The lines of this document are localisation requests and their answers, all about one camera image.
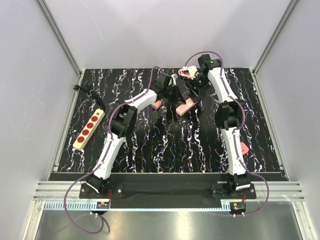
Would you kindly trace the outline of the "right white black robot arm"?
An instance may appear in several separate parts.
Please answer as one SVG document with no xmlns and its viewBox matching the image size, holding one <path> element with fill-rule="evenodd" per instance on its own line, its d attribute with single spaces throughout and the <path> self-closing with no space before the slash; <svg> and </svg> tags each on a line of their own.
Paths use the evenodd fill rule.
<svg viewBox="0 0 320 240">
<path fill-rule="evenodd" d="M 199 68 L 190 74 L 186 85 L 194 102 L 202 100 L 209 89 L 215 90 L 219 106 L 214 123 L 222 133 L 228 157 L 228 180 L 220 194 L 228 194 L 236 199 L 248 191 L 251 185 L 249 171 L 244 166 L 240 141 L 240 130 L 246 121 L 245 102 L 239 100 L 231 89 L 225 75 L 224 62 L 218 53 L 200 51 L 192 57 L 197 55 Z"/>
</svg>

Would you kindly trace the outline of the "pink charger plug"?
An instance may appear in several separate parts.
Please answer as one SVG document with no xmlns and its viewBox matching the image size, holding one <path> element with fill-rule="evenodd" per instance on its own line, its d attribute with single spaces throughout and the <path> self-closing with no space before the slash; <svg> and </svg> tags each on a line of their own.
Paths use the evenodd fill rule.
<svg viewBox="0 0 320 240">
<path fill-rule="evenodd" d="M 158 110 L 162 105 L 162 101 L 161 100 L 158 100 L 156 102 L 154 102 L 151 106 L 154 110 Z"/>
</svg>

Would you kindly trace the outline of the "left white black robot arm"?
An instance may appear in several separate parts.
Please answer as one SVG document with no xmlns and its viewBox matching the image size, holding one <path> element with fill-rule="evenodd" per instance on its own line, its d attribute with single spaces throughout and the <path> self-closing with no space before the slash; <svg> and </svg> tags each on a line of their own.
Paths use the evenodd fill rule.
<svg viewBox="0 0 320 240">
<path fill-rule="evenodd" d="M 178 75 L 160 73 L 158 78 L 148 85 L 138 95 L 117 103 L 108 121 L 108 132 L 104 148 L 92 173 L 87 177 L 86 185 L 97 198 L 103 198 L 108 193 L 108 179 L 118 152 L 135 129 L 137 116 L 148 106 L 155 107 L 162 99 L 171 104 L 185 104 L 178 87 Z"/>
</svg>

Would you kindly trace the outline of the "pink power strip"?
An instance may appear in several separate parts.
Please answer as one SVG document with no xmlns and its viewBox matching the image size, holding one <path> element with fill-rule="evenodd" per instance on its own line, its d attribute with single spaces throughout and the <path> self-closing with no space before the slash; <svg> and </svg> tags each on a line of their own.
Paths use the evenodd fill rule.
<svg viewBox="0 0 320 240">
<path fill-rule="evenodd" d="M 191 98 L 188 98 L 184 104 L 179 105 L 176 108 L 176 113 L 179 116 L 183 116 L 185 113 L 187 113 L 191 108 L 193 108 L 196 105 L 197 102 L 193 102 Z"/>
</svg>

